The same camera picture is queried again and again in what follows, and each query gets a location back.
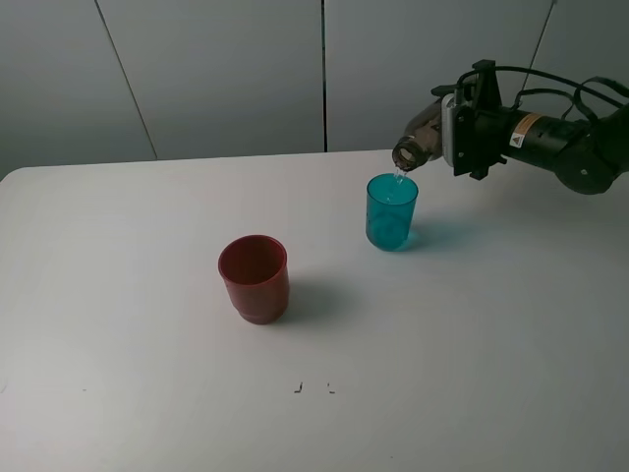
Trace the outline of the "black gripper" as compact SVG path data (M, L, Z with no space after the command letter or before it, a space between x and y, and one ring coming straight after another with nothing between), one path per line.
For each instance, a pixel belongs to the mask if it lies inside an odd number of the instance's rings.
M444 98L459 93L474 96L475 85L444 85L432 96ZM489 158L512 158L544 170L553 170L559 155L586 135L585 121L567 121L539 113L511 110L480 112L462 107L454 121L453 168L455 176L468 175L481 181L488 175Z

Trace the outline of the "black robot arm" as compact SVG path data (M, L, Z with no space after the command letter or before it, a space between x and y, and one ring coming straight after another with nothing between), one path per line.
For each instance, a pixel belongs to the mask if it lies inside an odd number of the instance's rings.
M481 93L489 108L457 105L453 86L434 88L441 105L442 157L456 176L476 180L509 159L548 171L582 195L606 192L628 171L628 106L592 120L568 121L505 107L497 91Z

